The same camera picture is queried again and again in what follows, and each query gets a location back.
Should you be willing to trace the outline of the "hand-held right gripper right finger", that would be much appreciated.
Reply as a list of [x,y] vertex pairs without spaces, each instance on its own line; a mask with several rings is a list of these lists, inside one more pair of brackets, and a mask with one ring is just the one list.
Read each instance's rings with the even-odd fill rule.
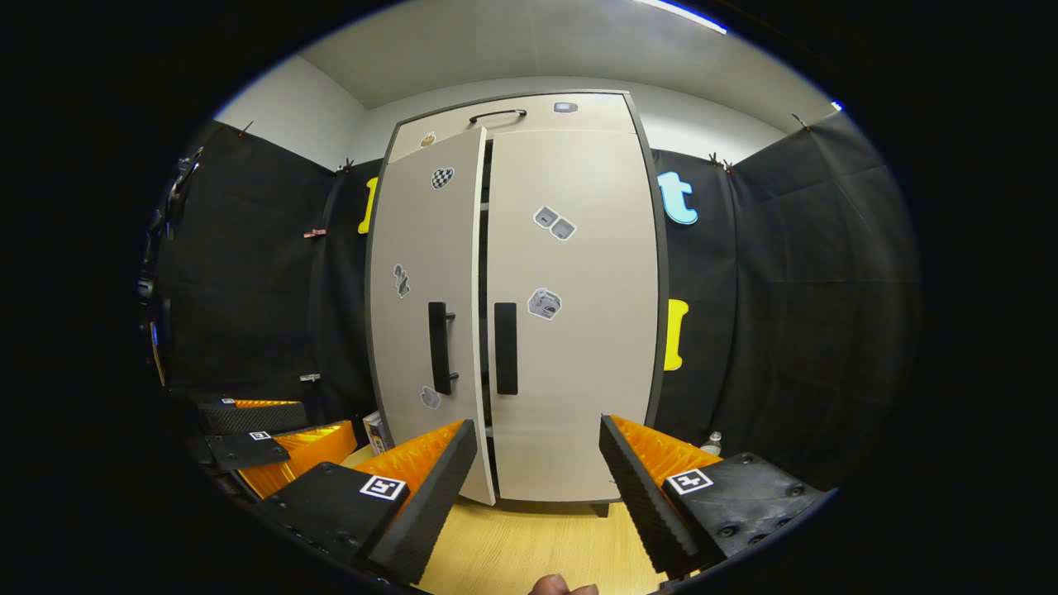
[[598,451],[651,565],[668,579],[755,549],[827,501],[762,455],[710,455],[619,416],[601,417]]

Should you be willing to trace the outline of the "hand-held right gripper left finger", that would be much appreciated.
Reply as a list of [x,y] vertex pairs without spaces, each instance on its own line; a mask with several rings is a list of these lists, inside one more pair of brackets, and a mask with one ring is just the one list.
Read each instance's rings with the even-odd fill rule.
[[455,421],[354,468],[314,464],[253,511],[333,564],[417,584],[477,452],[474,422]]

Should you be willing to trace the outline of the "white shoe cabinet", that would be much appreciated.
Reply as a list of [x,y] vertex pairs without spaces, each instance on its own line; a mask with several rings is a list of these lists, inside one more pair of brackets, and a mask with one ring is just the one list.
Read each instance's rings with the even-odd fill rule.
[[665,214],[627,91],[522,92],[393,125],[365,325],[393,441],[472,421],[461,494],[612,503],[606,415],[650,425],[664,376]]

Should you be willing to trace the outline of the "white cabinet door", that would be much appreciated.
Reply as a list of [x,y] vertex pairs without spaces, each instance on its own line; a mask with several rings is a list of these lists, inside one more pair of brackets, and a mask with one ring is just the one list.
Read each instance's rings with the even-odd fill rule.
[[[500,495],[616,500],[598,426],[604,415],[646,418],[664,304],[640,140],[503,133],[488,181],[488,365]],[[517,395],[496,391],[496,302],[517,304]]]
[[[496,502],[484,420],[479,233],[486,131],[440,140],[384,166],[368,234],[367,327],[375,399],[395,445],[469,419],[479,452],[461,497]],[[431,375],[427,303],[446,302],[450,366],[438,394]]]

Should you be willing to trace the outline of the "beige cabinet drawer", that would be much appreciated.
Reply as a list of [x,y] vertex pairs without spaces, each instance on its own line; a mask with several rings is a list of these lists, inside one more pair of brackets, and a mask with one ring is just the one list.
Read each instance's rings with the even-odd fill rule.
[[[525,118],[505,114],[469,124],[469,118],[503,109],[527,110]],[[623,92],[565,92],[521,95],[450,107],[408,118],[394,128],[386,161],[407,157],[440,140],[484,128],[487,138],[519,131],[634,132],[634,118]]]

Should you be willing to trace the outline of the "black backdrop cloth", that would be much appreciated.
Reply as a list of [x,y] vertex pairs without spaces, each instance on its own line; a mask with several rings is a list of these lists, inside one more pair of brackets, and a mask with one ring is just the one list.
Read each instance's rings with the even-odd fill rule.
[[[161,248],[174,387],[298,400],[310,421],[375,410],[365,328],[367,238],[355,230],[381,159],[328,173],[213,121]],[[922,321],[907,208],[883,160],[832,114],[733,165],[656,148],[691,186],[693,226],[665,222],[670,290],[690,309],[683,365],[656,426],[760,453],[813,486],[844,483],[906,387]],[[323,237],[303,234],[325,229]],[[317,382],[299,376],[320,373]]]

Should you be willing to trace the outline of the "long ceiling light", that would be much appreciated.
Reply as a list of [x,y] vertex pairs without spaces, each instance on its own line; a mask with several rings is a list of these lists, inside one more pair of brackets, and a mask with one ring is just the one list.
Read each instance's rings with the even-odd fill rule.
[[685,21],[695,23],[696,26],[701,26],[703,29],[708,29],[710,31],[716,31],[720,35],[728,34],[728,30],[722,24],[716,23],[713,20],[707,19],[698,12],[693,12],[681,7],[680,5],[673,4],[672,2],[665,2],[664,0],[632,0],[635,3],[641,5],[646,5],[647,7],[653,7],[654,10],[659,10],[662,12],[668,12],[670,15],[677,16]]

